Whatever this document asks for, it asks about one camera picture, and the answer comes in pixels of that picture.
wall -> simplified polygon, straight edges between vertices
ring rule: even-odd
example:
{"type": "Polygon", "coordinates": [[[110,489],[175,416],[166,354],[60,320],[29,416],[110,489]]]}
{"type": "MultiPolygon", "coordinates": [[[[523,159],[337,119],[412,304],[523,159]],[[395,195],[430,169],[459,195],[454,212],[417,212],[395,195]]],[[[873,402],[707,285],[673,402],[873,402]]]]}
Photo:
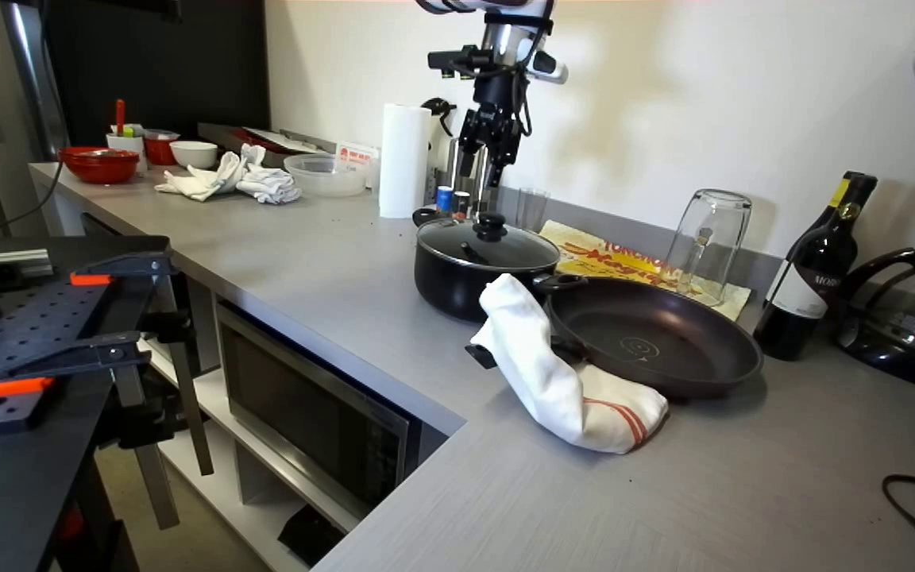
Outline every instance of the wall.
{"type": "MultiPolygon", "coordinates": [[[[466,85],[425,69],[472,45],[479,15],[412,0],[266,0],[273,123],[377,142],[383,101],[466,85]]],[[[782,255],[844,169],[884,177],[861,252],[915,246],[915,2],[559,0],[531,85],[538,134],[505,183],[673,227],[690,192],[757,197],[747,249],[782,255]]]]}

black frying pan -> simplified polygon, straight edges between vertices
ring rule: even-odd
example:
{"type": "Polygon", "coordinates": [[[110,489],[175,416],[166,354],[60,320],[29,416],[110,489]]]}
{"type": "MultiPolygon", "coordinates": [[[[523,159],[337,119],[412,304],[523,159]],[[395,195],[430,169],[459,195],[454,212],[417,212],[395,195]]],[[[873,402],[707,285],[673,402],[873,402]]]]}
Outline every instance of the black frying pan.
{"type": "Polygon", "coordinates": [[[594,362],[671,402],[721,398],[759,376],[759,350],[725,315],[667,289],[622,279],[552,279],[552,350],[594,362]]]}

glass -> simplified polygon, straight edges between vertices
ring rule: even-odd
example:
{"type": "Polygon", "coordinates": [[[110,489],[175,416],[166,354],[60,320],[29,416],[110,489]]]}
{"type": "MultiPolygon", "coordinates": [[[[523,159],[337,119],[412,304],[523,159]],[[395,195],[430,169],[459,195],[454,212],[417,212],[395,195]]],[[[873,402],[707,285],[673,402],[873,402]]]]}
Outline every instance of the glass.
{"type": "Polygon", "coordinates": [[[748,210],[748,197],[721,189],[701,189],[690,197],[664,259],[677,292],[706,304],[725,303],[748,210]]]}

oven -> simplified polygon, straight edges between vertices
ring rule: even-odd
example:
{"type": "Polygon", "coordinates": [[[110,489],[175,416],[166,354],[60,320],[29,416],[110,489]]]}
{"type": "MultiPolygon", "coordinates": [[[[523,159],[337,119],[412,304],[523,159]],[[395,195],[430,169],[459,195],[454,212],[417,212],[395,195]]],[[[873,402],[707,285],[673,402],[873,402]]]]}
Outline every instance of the oven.
{"type": "Polygon", "coordinates": [[[216,323],[233,416],[343,505],[369,512],[440,443],[235,304],[216,323]]]}

gray countertop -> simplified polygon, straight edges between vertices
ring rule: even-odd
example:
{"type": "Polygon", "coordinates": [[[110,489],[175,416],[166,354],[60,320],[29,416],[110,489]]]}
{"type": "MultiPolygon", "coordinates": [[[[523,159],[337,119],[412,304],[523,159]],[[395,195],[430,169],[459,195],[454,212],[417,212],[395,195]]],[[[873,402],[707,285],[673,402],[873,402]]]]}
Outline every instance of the gray countertop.
{"type": "Polygon", "coordinates": [[[419,298],[417,234],[371,197],[60,189],[114,228],[169,234],[191,275],[450,437],[317,568],[915,568],[915,532],[881,497],[884,475],[915,475],[915,389],[830,348],[673,408],[625,459],[587,455],[466,359],[472,323],[419,298]]]}

